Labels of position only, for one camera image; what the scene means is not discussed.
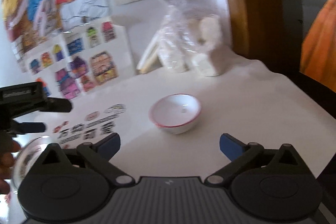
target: silver screw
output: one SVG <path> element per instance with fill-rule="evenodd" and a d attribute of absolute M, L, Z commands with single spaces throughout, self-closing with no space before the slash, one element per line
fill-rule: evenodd
<path fill-rule="evenodd" d="M 119 184 L 129 184 L 133 181 L 133 178 L 128 175 L 122 175 L 118 176 L 115 180 Z"/>
<path fill-rule="evenodd" d="M 218 175 L 212 175 L 207 178 L 208 182 L 211 184 L 219 184 L 224 181 L 224 178 Z"/>

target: bowl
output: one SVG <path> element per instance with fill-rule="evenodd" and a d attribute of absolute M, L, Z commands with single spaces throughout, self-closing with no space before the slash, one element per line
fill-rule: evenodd
<path fill-rule="evenodd" d="M 149 118 L 159 129 L 180 134 L 193 128 L 201 114 L 201 104 L 189 94 L 174 94 L 157 101 L 149 111 Z"/>
<path fill-rule="evenodd" d="M 16 157 L 15 164 L 12 170 L 12 185 L 16 192 L 26 174 L 34 165 L 41 153 L 46 149 L 48 144 L 52 143 L 49 136 L 42 136 L 29 142 Z"/>

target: black device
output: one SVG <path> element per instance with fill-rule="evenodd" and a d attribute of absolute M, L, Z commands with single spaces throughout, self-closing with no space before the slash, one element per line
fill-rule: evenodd
<path fill-rule="evenodd" d="M 228 134 L 219 143 L 232 162 L 204 182 L 136 182 L 108 162 L 120 149 L 117 133 L 76 149 L 50 144 L 18 190 L 25 223 L 329 223 L 320 210 L 323 190 L 292 145 L 265 149 Z"/>
<path fill-rule="evenodd" d="M 46 130 L 44 123 L 19 123 L 14 118 L 34 111 L 70 112 L 71 109 L 69 100 L 47 97 L 41 82 L 0 88 L 0 156 L 11 151 L 11 138 L 17 134 Z"/>

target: girl drawing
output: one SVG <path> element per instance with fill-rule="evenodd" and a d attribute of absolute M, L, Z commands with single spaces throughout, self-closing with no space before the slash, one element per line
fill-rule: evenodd
<path fill-rule="evenodd" d="M 56 13 L 56 0 L 22 0 L 16 16 L 9 24 L 11 29 L 19 23 L 25 12 L 33 30 L 40 37 L 45 37 L 55 27 L 56 20 L 48 21 L 48 16 Z"/>

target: triangular cutout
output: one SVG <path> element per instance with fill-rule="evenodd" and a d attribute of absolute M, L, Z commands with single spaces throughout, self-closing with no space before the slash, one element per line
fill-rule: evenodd
<path fill-rule="evenodd" d="M 292 153 L 288 150 L 285 150 L 284 154 L 282 155 L 281 159 L 279 160 L 281 164 L 291 164 L 297 165 L 295 158 L 293 157 Z"/>
<path fill-rule="evenodd" d="M 58 159 L 56 151 L 50 150 L 42 164 L 56 164 L 59 162 L 60 160 Z"/>

